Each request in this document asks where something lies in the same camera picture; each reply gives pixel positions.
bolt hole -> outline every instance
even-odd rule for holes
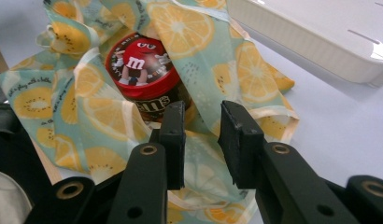
[[[156,153],[156,151],[157,151],[157,148],[154,146],[142,147],[140,150],[140,152],[143,155],[151,155],[151,154]]]
[[[291,152],[288,147],[282,145],[274,145],[272,149],[278,154],[288,154]]]
[[[363,181],[363,188],[371,194],[374,194],[377,197],[383,198],[383,185],[375,181]]]
[[[67,200],[78,196],[84,189],[81,182],[73,181],[62,185],[57,190],[57,198]]]
[[[142,216],[142,214],[143,214],[143,211],[142,211],[142,208],[140,207],[132,207],[128,209],[128,212],[127,212],[127,216],[129,218],[138,218]]]
[[[334,215],[334,211],[332,208],[330,208],[329,206],[327,205],[318,205],[317,206],[317,210],[323,214],[324,216],[326,217],[332,217]]]
[[[77,186],[69,186],[66,189],[64,189],[64,194],[73,194],[78,190]]]

white container lid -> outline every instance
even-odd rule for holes
[[[228,8],[283,50],[345,80],[383,85],[383,0],[228,0]]]

fruit print cloth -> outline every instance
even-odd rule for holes
[[[185,185],[171,191],[170,223],[247,223],[253,190],[233,185],[217,144],[220,103],[243,105],[268,141],[289,142],[297,115],[282,92],[293,81],[266,63],[224,0],[46,0],[43,50],[0,75],[27,132],[57,166],[100,183],[126,167],[151,128],[125,100],[104,61],[125,36],[160,39],[191,98]]]

white surface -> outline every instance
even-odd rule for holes
[[[35,37],[47,20],[40,0],[0,0],[0,49],[10,66],[40,51]],[[286,94],[301,119],[291,145],[318,175],[342,186],[352,175],[383,179],[383,87],[311,74],[258,46],[267,62],[296,81]]]
[[[346,80],[383,85],[383,0],[228,3],[233,18],[283,49]]]

red m&m character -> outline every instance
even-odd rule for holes
[[[119,83],[125,85],[146,85],[149,78],[165,75],[167,73],[165,64],[171,62],[162,42],[144,36],[115,54],[118,60],[113,65],[118,67],[124,65]],[[135,70],[139,70],[139,77],[131,76]]]

